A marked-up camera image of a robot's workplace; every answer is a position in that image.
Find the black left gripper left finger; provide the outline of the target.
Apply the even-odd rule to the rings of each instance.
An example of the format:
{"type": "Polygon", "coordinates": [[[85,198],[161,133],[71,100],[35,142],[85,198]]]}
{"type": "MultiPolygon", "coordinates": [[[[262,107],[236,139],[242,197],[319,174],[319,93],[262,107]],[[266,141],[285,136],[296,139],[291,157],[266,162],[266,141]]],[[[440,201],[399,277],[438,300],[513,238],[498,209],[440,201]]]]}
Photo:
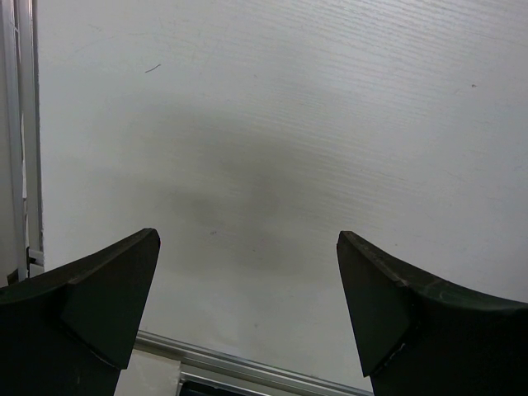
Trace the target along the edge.
{"type": "Polygon", "coordinates": [[[3,395],[112,395],[160,251],[156,229],[1,289],[3,395]]]}

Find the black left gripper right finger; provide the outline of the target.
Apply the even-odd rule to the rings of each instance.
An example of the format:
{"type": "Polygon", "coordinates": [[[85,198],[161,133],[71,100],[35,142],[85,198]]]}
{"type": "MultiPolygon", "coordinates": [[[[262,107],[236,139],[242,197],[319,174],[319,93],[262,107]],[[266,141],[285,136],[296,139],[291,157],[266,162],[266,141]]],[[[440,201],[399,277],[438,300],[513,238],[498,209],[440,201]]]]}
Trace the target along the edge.
{"type": "Polygon", "coordinates": [[[444,280],[351,231],[337,260],[375,394],[526,394],[526,304],[444,280]]]}

